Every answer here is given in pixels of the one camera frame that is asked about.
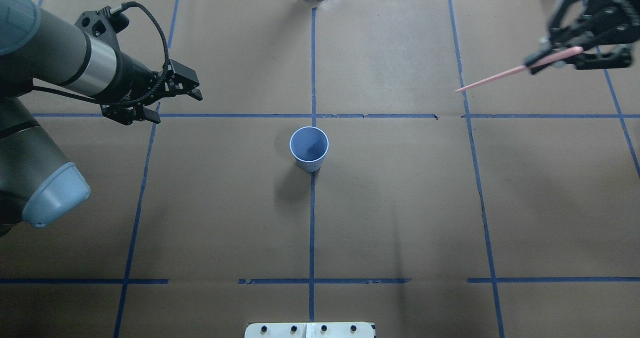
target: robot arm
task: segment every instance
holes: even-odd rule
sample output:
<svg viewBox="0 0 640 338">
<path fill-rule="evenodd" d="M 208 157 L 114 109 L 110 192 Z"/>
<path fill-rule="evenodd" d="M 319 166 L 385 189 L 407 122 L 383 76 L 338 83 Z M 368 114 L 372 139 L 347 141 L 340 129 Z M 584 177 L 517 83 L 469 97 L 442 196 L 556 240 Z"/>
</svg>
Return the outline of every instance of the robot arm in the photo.
<svg viewBox="0 0 640 338">
<path fill-rule="evenodd" d="M 122 14 L 141 8 L 162 37 L 162 71 L 151 71 L 120 50 Z M 34 78 L 80 95 L 34 87 Z M 162 29 L 142 5 L 84 12 L 74 25 L 31 0 L 0 0 L 0 236 L 20 221 L 44 227 L 85 201 L 90 188 L 18 96 L 54 92 L 100 105 L 118 123 L 160 123 L 145 106 L 187 94 L 202 100 L 195 71 L 169 59 Z"/>
<path fill-rule="evenodd" d="M 580 17 L 561 26 L 573 4 L 583 5 Z M 527 67 L 563 49 L 581 46 L 587 51 L 601 45 L 617 46 L 608 53 L 582 53 L 564 62 L 578 70 L 629 67 L 633 62 L 632 44 L 640 39 L 640 0 L 557 0 L 548 29 L 540 51 L 525 59 Z M 531 68 L 531 74 L 549 65 Z"/>
</svg>

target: blue cup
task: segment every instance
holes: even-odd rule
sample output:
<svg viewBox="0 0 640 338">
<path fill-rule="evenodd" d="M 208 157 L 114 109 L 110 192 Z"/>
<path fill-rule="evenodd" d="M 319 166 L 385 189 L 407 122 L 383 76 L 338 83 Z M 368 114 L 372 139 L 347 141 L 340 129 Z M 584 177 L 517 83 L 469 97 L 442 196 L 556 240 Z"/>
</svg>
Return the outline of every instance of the blue cup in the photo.
<svg viewBox="0 0 640 338">
<path fill-rule="evenodd" d="M 329 138 L 324 131 L 315 126 L 305 126 L 291 135 L 288 147 L 302 170 L 314 172 L 320 169 L 320 165 L 327 155 Z"/>
</svg>

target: cable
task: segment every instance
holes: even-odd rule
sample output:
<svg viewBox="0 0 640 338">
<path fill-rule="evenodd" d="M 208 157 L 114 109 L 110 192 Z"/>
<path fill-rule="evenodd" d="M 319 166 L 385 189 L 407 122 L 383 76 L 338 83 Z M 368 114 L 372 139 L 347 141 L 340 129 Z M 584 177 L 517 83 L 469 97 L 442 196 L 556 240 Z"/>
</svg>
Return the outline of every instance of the cable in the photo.
<svg viewBox="0 0 640 338">
<path fill-rule="evenodd" d="M 135 1 L 124 3 L 121 6 L 122 6 L 121 12 L 125 11 L 128 8 L 137 7 L 140 10 L 142 10 L 144 14 L 146 14 L 146 16 L 151 20 L 151 23 L 153 23 L 156 30 L 158 30 L 158 33 L 160 34 L 160 39 L 162 39 L 162 49 L 164 50 L 164 64 L 162 65 L 162 73 L 160 73 L 157 80 L 155 81 L 155 84 L 153 85 L 153 87 L 151 87 L 151 89 L 148 92 L 144 93 L 140 98 L 137 98 L 137 99 L 133 99 L 130 101 L 117 101 L 116 103 L 107 104 L 107 105 L 116 105 L 116 106 L 135 105 L 135 103 L 139 103 L 140 101 L 145 100 L 146 98 L 151 96 L 154 92 L 156 92 L 156 90 L 158 89 L 158 87 L 160 87 L 161 84 L 165 83 L 165 78 L 167 77 L 167 73 L 169 73 L 169 65 L 171 64 L 169 62 L 169 48 L 167 48 L 167 38 L 165 38 L 165 34 L 162 32 L 162 28 L 160 28 L 160 24 L 158 24 L 158 21 L 154 18 L 151 12 L 149 12 L 144 5 L 137 3 Z"/>
<path fill-rule="evenodd" d="M 98 103 L 98 100 L 95 100 L 95 99 L 92 99 L 92 98 L 87 98 L 86 96 L 82 96 L 82 95 L 71 94 L 71 93 L 64 92 L 64 91 L 58 90 L 58 89 L 51 89 L 51 88 L 46 88 L 46 87 L 33 87 L 33 89 L 34 90 L 38 90 L 39 92 L 58 94 L 58 95 L 66 96 L 67 98 L 82 100 L 82 101 L 86 101 L 87 103 L 100 105 L 100 103 Z"/>
</svg>

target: black band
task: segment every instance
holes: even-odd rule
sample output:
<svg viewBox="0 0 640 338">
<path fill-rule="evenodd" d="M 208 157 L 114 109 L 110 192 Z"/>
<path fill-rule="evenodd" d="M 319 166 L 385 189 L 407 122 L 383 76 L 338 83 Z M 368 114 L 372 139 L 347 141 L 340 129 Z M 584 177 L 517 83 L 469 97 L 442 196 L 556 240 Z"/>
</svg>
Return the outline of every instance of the black band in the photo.
<svg viewBox="0 0 640 338">
<path fill-rule="evenodd" d="M 82 74 L 85 73 L 87 66 L 89 66 L 89 60 L 91 60 L 91 41 L 89 40 L 89 35 L 87 35 L 87 33 L 85 32 L 82 32 L 82 33 L 84 34 L 84 39 L 86 41 L 86 51 L 84 53 L 84 60 L 80 65 L 80 69 L 78 69 L 78 71 L 76 71 L 71 78 L 69 78 L 65 82 L 58 84 L 58 86 L 60 87 L 64 87 L 78 80 L 78 78 L 80 78 L 80 76 L 82 76 Z"/>
<path fill-rule="evenodd" d="M 24 123 L 20 123 L 18 125 L 14 125 L 11 128 L 6 128 L 4 130 L 0 130 L 0 139 L 4 139 L 6 137 L 8 137 L 9 135 L 13 135 L 15 133 L 17 133 L 18 131 L 22 131 L 25 129 L 29 129 L 29 128 L 34 128 L 36 126 L 40 126 L 40 124 L 35 121 L 25 121 Z"/>
</svg>

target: pink stick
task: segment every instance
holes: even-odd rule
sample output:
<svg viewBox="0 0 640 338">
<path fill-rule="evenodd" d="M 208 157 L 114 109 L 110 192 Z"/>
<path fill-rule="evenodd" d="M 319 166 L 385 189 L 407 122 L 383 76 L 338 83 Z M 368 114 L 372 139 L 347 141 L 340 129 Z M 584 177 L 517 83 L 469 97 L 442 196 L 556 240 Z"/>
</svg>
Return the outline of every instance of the pink stick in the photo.
<svg viewBox="0 0 640 338">
<path fill-rule="evenodd" d="M 551 54 L 548 57 L 544 57 L 544 58 L 540 59 L 537 63 L 533 64 L 531 67 L 545 66 L 546 64 L 551 64 L 553 62 L 557 62 L 558 60 L 562 60 L 562 59 L 567 59 L 569 57 L 573 57 L 573 55 L 578 55 L 578 54 L 582 53 L 583 51 L 585 51 L 583 49 L 583 47 L 574 46 L 573 48 L 565 49 L 565 50 L 562 50 L 562 51 L 560 51 L 558 53 Z M 473 84 L 467 85 L 466 87 L 462 87 L 460 89 L 457 89 L 455 92 L 456 93 L 463 92 L 463 91 L 465 91 L 467 89 L 471 89 L 473 87 L 477 87 L 478 85 L 486 84 L 488 82 L 493 82 L 494 80 L 502 79 L 502 78 L 505 78 L 505 77 L 507 77 L 509 75 L 513 75 L 515 73 L 519 73 L 521 71 L 525 71 L 526 69 L 527 69 L 526 66 L 515 67 L 513 69 L 509 69 L 507 71 L 503 71 L 502 73 L 496 74 L 494 76 L 490 76 L 489 78 L 482 79 L 479 82 L 475 82 Z"/>
</svg>

